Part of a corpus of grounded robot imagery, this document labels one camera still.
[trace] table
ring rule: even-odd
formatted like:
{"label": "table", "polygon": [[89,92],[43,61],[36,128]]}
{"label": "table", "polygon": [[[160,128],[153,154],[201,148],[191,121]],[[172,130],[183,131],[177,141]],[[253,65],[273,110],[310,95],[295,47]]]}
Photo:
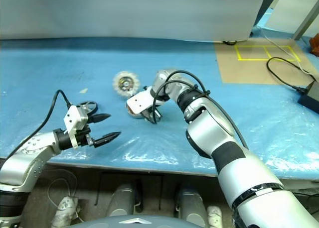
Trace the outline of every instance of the table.
{"label": "table", "polygon": [[[291,36],[278,32],[276,35]],[[302,40],[298,44],[307,49]],[[5,40],[1,47],[1,157],[6,157],[40,125],[54,92],[62,89],[72,103],[97,101],[100,113],[112,115],[91,125],[93,137],[112,131],[122,134],[96,149],[80,147],[63,151],[50,162],[216,175],[212,160],[199,157],[188,144],[187,124],[172,101],[159,108],[163,118],[154,125],[130,117],[125,99],[112,89],[112,79],[119,71],[137,73],[144,86],[152,84],[157,70],[174,67],[193,72],[203,81],[211,96],[232,116],[251,151],[277,176],[319,179],[319,115],[298,104],[299,95],[282,85],[222,83],[212,43],[65,38]],[[317,58],[307,55],[319,68]],[[64,129],[65,113],[60,98],[43,131]]]}

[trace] white cable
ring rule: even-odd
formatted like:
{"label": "white cable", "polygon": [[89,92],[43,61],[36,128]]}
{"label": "white cable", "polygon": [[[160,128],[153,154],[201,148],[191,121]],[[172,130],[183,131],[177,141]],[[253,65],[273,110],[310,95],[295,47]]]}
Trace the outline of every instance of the white cable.
{"label": "white cable", "polygon": [[272,41],[271,39],[269,39],[269,38],[265,35],[264,30],[263,30],[260,26],[257,25],[257,27],[260,29],[262,35],[265,37],[266,40],[268,40],[269,42],[271,42],[272,44],[274,44],[275,46],[277,46],[280,50],[282,50],[283,52],[285,52],[287,55],[289,55],[289,56],[291,56],[292,58],[296,59],[297,64],[298,64],[298,66],[299,66],[299,68],[300,68],[300,70],[301,70],[302,72],[304,72],[304,73],[307,74],[307,75],[319,75],[319,73],[309,73],[308,71],[304,70],[304,69],[302,68],[301,64],[299,63],[298,58],[297,58],[295,55],[289,53],[288,51],[286,51],[285,49],[283,49],[280,45],[276,44],[274,41]]}
{"label": "white cable", "polygon": [[[78,187],[78,178],[74,175],[74,173],[73,173],[73,172],[70,172],[70,171],[68,171],[68,170],[66,170],[66,169],[44,170],[44,172],[53,172],[53,171],[64,171],[64,172],[67,172],[67,173],[69,173],[69,174],[71,174],[71,175],[73,176],[73,178],[74,178],[74,180],[75,180],[75,186],[74,186],[74,190],[73,190],[73,193],[72,193],[72,197],[74,197],[74,195],[75,195],[75,193],[76,193],[76,191],[77,191],[77,187]],[[56,205],[56,203],[55,203],[55,202],[51,199],[51,197],[50,197],[50,189],[51,189],[51,186],[52,186],[55,182],[57,182],[57,181],[64,181],[64,182],[65,182],[65,184],[66,184],[66,186],[67,186],[67,188],[68,188],[68,195],[71,197],[70,185],[69,185],[68,181],[67,181],[65,178],[57,178],[57,179],[53,180],[53,181],[50,183],[49,187],[48,187],[47,196],[48,196],[48,199],[49,199],[49,201],[51,202],[51,204],[54,205],[56,208],[58,208],[58,206]],[[75,211],[75,214],[76,214],[77,218],[78,218],[81,222],[84,222],[84,221],[80,218],[80,216],[79,216],[79,214],[78,214],[77,211]]]}

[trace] white gear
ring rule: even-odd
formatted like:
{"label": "white gear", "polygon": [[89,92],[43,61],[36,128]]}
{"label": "white gear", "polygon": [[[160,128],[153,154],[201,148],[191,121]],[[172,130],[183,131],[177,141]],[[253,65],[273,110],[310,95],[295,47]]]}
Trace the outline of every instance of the white gear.
{"label": "white gear", "polygon": [[113,88],[121,96],[131,97],[138,92],[140,81],[135,73],[119,72],[113,79]]}

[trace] floor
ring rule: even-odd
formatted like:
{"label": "floor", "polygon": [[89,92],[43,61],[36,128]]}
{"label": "floor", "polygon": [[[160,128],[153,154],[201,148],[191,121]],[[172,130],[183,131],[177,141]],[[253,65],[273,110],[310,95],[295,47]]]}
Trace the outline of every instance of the floor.
{"label": "floor", "polygon": [[[50,227],[56,208],[49,202],[47,190],[53,180],[65,178],[70,185],[72,193],[75,180],[69,173],[61,169],[72,171],[78,178],[78,189],[75,196],[80,199],[79,206],[81,210],[79,216],[84,221],[104,217],[108,203],[116,188],[121,184],[140,179],[144,193],[144,210],[142,214],[172,217],[175,188],[181,183],[187,183],[198,190],[206,207],[215,205],[221,208],[224,228],[234,227],[231,222],[231,210],[226,204],[216,178],[177,174],[119,173],[99,169],[48,165],[24,208],[21,223],[23,228]],[[68,191],[65,183],[59,181],[52,185],[50,196],[55,203],[58,204],[67,195]],[[309,199],[307,196],[299,196],[299,198],[311,212],[319,208],[319,197],[311,197]]]}

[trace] red object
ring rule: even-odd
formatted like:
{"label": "red object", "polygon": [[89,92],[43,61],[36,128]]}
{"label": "red object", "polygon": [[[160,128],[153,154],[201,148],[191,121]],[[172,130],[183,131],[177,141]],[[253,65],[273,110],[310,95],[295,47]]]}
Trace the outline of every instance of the red object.
{"label": "red object", "polygon": [[311,45],[310,53],[314,54],[315,56],[319,56],[319,33],[309,40]]}

